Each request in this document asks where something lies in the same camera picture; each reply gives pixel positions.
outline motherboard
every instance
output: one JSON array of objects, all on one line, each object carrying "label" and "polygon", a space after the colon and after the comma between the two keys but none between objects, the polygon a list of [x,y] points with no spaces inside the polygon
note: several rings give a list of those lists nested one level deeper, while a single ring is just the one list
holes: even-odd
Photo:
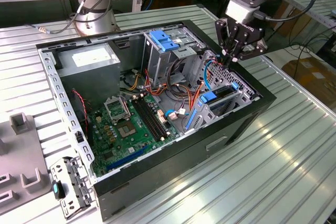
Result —
[{"label": "motherboard", "polygon": [[90,112],[91,149],[95,156],[92,167],[96,176],[178,138],[180,135],[175,127],[163,121],[160,112],[150,94],[128,100],[124,97],[111,99],[102,108]]}]

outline table leg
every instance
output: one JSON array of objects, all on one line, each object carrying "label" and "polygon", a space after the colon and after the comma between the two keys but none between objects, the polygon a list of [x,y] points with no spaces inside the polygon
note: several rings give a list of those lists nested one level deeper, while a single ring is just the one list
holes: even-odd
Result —
[{"label": "table leg", "polygon": [[142,0],[133,0],[132,3],[132,12],[140,12],[142,6]]}]

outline red cable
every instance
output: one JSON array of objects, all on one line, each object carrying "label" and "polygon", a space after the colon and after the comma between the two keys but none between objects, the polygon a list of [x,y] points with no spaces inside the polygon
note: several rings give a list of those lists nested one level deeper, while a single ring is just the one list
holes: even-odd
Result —
[{"label": "red cable", "polygon": [[88,123],[88,116],[87,116],[87,113],[86,113],[86,107],[85,107],[84,99],[77,91],[73,90],[73,93],[75,93],[79,97],[80,101],[82,102],[83,109],[84,109],[84,114],[85,114],[85,126],[86,126],[85,127],[85,135],[87,135],[88,134],[89,123]]}]

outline blue pcie slot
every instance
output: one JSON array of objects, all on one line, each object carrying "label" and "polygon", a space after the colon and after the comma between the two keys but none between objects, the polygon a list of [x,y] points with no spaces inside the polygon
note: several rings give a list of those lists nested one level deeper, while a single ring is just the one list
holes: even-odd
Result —
[{"label": "blue pcie slot", "polygon": [[133,159],[135,159],[137,157],[140,157],[144,153],[144,150],[147,147],[148,147],[148,145],[145,146],[144,148],[142,148],[141,150],[138,150],[138,151],[132,153],[131,155],[129,155],[127,157],[124,157],[124,158],[120,159],[119,161],[116,161],[113,164],[110,164],[110,165],[106,166],[106,170],[112,170],[112,169],[114,169],[114,168],[116,168],[118,166],[126,164],[127,162],[129,162],[129,161],[131,161],[131,160],[133,160]]}]

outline ram slot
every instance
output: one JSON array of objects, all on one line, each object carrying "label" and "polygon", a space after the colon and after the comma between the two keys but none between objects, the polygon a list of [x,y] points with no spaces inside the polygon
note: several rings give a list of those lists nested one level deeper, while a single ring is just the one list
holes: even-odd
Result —
[{"label": "ram slot", "polygon": [[166,131],[144,100],[132,101],[132,105],[157,142],[167,137]]}]

